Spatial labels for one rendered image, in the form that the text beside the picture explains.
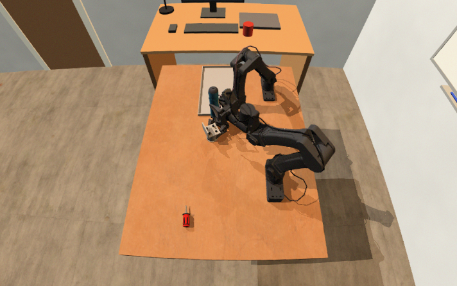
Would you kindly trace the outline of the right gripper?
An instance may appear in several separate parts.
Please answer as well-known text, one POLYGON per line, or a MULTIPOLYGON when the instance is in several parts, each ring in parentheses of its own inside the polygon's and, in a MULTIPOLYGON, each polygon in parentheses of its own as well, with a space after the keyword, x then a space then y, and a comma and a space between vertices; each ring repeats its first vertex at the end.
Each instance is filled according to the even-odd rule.
MULTIPOLYGON (((208 125, 214 124, 214 123, 215 123, 215 118, 213 118, 213 117, 211 117, 211 118, 212 118, 212 119, 209 119, 208 125)), ((221 125, 221 124, 220 124, 220 121, 218 121, 217 118, 216 118, 216 125, 220 127, 220 134, 216 136, 216 139, 217 139, 220 135, 222 135, 222 134, 224 134, 225 132, 227 132, 227 128, 230 127, 228 122, 226 122, 224 125, 221 125), (226 125, 226 124, 227 124, 227 125, 226 125)))

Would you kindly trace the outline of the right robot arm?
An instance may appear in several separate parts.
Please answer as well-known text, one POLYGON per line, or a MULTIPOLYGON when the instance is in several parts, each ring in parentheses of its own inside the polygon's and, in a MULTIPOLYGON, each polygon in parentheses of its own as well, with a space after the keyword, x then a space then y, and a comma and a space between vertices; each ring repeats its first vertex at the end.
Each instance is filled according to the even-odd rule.
MULTIPOLYGON (((234 72, 234 82, 233 82, 233 93, 238 99, 238 109, 243 103, 246 103, 246 95, 245 95, 245 81, 246 75, 248 72, 252 70, 256 70, 260 77, 261 77, 261 85, 263 90, 263 99, 265 101, 274 101, 275 100, 275 93, 273 89, 273 83, 277 82, 276 74, 269 70, 265 64, 262 62, 262 57, 251 51, 249 48, 244 49, 238 58, 237 62, 237 69, 236 63, 237 56, 231 61, 230 66, 233 67, 234 72), (240 59, 240 60, 239 60, 240 59), (240 63, 245 61, 244 64, 240 63), (240 68, 241 67, 241 68, 240 68), (236 73, 236 78, 235 78, 236 73), (265 81, 266 80, 266 81, 265 81), (264 85, 263 85, 264 84, 264 85)), ((232 89, 233 89, 232 88, 232 89)))

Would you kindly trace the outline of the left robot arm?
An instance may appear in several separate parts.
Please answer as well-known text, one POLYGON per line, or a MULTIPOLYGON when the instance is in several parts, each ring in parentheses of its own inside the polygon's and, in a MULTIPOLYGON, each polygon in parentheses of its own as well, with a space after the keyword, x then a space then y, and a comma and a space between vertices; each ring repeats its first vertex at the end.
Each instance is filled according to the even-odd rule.
POLYGON ((259 112, 255 109, 254 105, 244 103, 240 106, 240 121, 252 117, 245 122, 236 122, 236 127, 246 133, 246 139, 249 143, 254 146, 257 145, 262 147, 270 145, 286 146, 295 149, 298 149, 299 147, 299 152, 288 155, 282 155, 280 153, 275 155, 272 159, 266 160, 269 199, 284 199, 282 178, 286 171, 308 168, 313 172, 321 172, 335 153, 334 145, 315 124, 311 124, 308 128, 302 129, 277 128, 281 130, 276 130, 273 129, 276 127, 271 126, 272 128, 270 128, 269 124, 269 126, 267 126, 266 124, 261 123, 259 118, 255 116, 259 117, 259 112), (322 157, 313 145, 313 141, 309 136, 305 135, 305 133, 314 139, 322 157))

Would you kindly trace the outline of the red screwdriver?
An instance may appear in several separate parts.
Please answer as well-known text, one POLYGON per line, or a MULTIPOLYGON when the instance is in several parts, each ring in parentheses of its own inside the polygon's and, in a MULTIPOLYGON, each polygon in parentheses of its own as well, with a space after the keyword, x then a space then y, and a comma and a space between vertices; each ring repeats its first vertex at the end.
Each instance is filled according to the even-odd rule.
POLYGON ((185 213, 183 215, 183 227, 189 227, 189 215, 187 213, 187 207, 185 207, 185 213))

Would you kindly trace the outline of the blue electric screwdriver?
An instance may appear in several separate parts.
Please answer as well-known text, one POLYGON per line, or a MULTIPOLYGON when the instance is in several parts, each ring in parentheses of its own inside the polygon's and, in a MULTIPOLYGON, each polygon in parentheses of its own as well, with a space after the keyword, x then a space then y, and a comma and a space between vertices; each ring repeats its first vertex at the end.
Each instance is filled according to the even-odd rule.
MULTIPOLYGON (((212 105, 218 106, 219 107, 219 94, 218 94, 218 88, 217 87, 210 87, 209 91, 209 102, 212 105)), ((211 108, 210 108, 211 109, 211 108)), ((216 116, 214 112, 211 109, 211 116, 215 118, 215 124, 216 124, 216 116)))

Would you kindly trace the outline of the beige l-shaped bracket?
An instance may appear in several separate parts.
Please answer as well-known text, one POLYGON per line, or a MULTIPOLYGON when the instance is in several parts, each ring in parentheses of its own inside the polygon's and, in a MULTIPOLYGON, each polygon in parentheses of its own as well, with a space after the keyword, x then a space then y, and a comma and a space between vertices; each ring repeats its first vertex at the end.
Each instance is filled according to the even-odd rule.
POLYGON ((220 131, 215 123, 208 126, 205 126, 204 123, 202 123, 202 127, 208 139, 220 134, 220 131), (214 127, 212 127, 212 125, 214 125, 214 127), (208 129, 206 127, 208 127, 208 129), (217 132, 215 132, 215 130, 217 130, 217 132), (210 135, 209 132, 211 133, 210 135))

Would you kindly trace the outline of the beige shallow tray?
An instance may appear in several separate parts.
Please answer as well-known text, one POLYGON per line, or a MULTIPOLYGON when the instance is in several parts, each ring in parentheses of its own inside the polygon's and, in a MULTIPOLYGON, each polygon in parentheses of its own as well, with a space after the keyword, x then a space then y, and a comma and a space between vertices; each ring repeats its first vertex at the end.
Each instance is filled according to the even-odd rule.
POLYGON ((234 72, 231 66, 202 66, 202 77, 200 83, 200 97, 198 104, 198 116, 210 116, 209 95, 210 87, 217 87, 218 94, 230 88, 232 90, 234 72), (201 87, 202 86, 202 87, 201 87))

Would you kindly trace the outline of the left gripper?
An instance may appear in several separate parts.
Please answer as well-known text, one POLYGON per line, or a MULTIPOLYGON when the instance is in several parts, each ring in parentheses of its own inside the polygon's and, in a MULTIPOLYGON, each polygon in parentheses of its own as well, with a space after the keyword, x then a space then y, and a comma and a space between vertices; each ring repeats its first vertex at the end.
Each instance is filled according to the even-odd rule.
POLYGON ((234 115, 230 109, 230 105, 225 105, 225 104, 223 104, 223 102, 225 102, 225 100, 219 98, 219 104, 223 107, 222 109, 220 107, 214 106, 212 104, 209 104, 209 106, 212 109, 212 111, 214 112, 217 120, 220 121, 221 125, 224 125, 227 121, 229 121, 234 126, 236 126, 237 119, 239 119, 239 111, 237 112, 238 99, 235 96, 235 94, 233 93, 233 91, 232 91, 232 95, 230 97, 230 105, 231 105, 232 111, 233 111, 234 115, 237 117, 237 119, 234 117, 234 115))

